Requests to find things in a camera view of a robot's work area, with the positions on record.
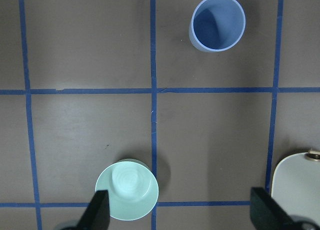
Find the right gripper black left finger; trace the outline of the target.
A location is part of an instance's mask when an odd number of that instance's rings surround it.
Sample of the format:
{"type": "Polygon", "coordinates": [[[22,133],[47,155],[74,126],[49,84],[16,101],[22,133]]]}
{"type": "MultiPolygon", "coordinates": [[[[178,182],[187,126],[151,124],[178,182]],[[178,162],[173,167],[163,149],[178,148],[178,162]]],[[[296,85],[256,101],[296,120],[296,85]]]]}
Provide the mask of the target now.
{"type": "Polygon", "coordinates": [[[76,229],[108,229],[110,224],[109,192],[98,190],[76,225],[76,229]]]}

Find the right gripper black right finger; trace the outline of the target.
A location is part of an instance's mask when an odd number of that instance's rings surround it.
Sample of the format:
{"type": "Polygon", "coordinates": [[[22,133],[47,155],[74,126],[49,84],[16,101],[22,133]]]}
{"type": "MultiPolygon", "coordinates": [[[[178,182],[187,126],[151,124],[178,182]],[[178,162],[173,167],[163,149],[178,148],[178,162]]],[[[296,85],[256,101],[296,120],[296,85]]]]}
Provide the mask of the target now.
{"type": "Polygon", "coordinates": [[[250,219],[255,229],[303,229],[262,187],[250,190],[250,219]]]}

